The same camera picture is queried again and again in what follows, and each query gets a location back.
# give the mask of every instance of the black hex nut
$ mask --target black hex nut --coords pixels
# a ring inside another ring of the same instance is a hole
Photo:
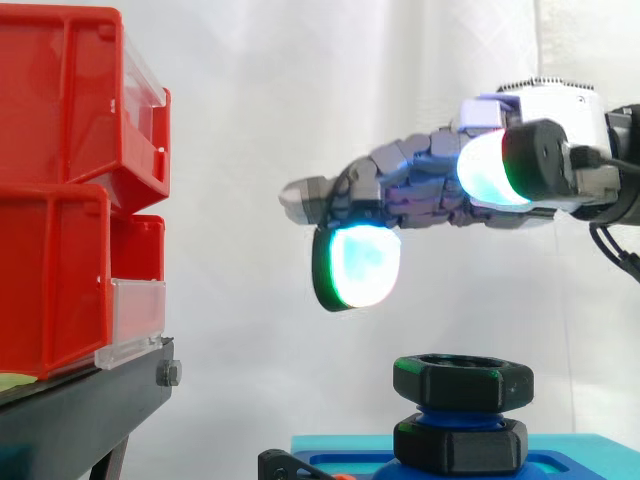
[[[533,400],[533,371],[497,358],[416,355],[396,360],[393,388],[433,410],[501,413]]]
[[[527,458],[527,427],[504,419],[496,431],[457,431],[416,422],[420,414],[393,430],[393,452],[404,465],[436,475],[510,475]]]

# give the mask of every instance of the stacked hex nuts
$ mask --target stacked hex nuts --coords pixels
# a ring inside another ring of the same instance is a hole
[[[501,413],[533,399],[533,372],[493,358],[420,355],[398,359],[393,386],[423,412],[396,425],[394,454],[438,475],[508,475],[528,454],[527,428]]]

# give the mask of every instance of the bolt head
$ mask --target bolt head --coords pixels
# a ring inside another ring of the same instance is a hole
[[[167,368],[167,381],[172,387],[177,387],[180,385],[180,380],[182,380],[182,362],[173,360]]]
[[[177,387],[182,380],[182,362],[163,360],[158,365],[156,383],[161,387]]]

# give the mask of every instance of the green light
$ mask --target green light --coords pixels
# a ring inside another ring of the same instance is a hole
[[[392,230],[373,225],[339,229],[329,250],[331,282],[342,303],[367,307],[389,295],[400,269],[400,239]]]

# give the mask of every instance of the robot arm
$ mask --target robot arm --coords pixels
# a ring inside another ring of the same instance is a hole
[[[377,303],[395,283],[399,247],[373,228],[348,236],[361,225],[515,229],[564,210],[590,222],[601,250],[640,281],[640,259],[607,230],[640,225],[639,119],[640,107],[606,113],[591,87],[532,79],[464,101],[449,126],[376,148],[336,178],[293,182],[280,202],[294,222],[318,226],[313,280],[329,310]],[[345,295],[345,285],[378,295]]]

